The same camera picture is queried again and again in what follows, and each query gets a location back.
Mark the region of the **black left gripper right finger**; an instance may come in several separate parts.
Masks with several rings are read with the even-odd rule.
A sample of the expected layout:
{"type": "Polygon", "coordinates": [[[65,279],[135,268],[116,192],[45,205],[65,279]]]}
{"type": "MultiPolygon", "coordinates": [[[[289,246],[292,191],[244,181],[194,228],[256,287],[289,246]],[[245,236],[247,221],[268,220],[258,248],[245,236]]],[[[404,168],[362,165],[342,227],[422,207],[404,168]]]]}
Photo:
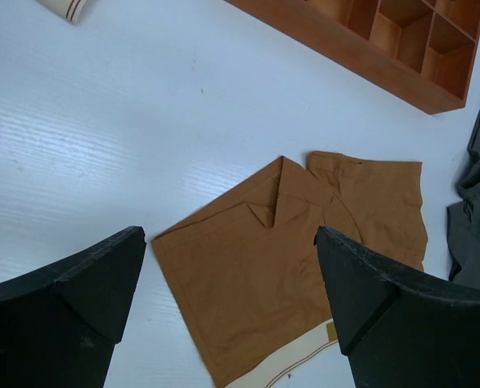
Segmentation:
{"type": "Polygon", "coordinates": [[[314,240],[340,351],[358,387],[480,387],[480,290],[368,249],[314,240]]]}

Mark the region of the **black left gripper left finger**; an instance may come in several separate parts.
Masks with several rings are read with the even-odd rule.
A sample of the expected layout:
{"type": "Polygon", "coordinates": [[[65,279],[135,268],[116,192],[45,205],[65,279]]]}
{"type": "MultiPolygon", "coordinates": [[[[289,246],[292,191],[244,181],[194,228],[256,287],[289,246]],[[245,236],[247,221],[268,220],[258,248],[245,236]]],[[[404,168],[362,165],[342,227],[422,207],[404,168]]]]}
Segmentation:
{"type": "Polygon", "coordinates": [[[145,256],[130,226],[0,283],[0,387],[102,387],[145,256]]]}

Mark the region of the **brown underwear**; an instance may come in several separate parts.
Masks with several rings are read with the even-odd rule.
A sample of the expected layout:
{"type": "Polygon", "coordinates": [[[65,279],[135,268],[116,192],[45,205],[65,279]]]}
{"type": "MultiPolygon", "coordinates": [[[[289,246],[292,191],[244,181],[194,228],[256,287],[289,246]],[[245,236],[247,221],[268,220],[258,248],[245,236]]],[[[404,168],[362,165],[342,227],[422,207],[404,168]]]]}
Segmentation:
{"type": "Polygon", "coordinates": [[[217,387],[269,387],[329,344],[314,238],[330,226],[421,269],[420,162],[280,157],[152,242],[217,387]]]}

